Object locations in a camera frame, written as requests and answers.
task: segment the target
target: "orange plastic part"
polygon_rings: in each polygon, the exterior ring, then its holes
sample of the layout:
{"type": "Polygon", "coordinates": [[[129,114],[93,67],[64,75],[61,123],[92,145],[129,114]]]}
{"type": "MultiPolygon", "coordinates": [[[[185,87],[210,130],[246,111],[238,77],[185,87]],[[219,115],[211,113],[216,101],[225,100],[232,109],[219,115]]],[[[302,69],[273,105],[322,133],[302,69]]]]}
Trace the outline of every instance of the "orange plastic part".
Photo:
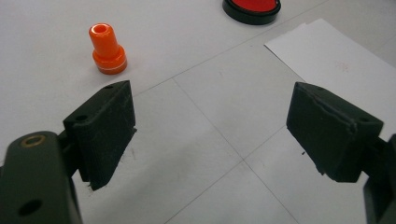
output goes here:
{"type": "Polygon", "coordinates": [[[116,75],[127,66],[124,48],[117,43],[113,28],[106,23],[97,23],[90,28],[93,43],[92,57],[100,72],[116,75]]]}

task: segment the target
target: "paper sheet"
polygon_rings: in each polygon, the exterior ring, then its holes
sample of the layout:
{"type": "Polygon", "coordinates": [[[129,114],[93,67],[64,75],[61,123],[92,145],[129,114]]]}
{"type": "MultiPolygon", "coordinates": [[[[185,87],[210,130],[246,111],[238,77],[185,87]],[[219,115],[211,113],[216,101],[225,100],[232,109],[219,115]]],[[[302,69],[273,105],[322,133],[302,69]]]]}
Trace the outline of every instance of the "paper sheet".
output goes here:
{"type": "Polygon", "coordinates": [[[265,46],[304,81],[323,87],[385,122],[396,133],[396,69],[320,19],[265,46]]]}

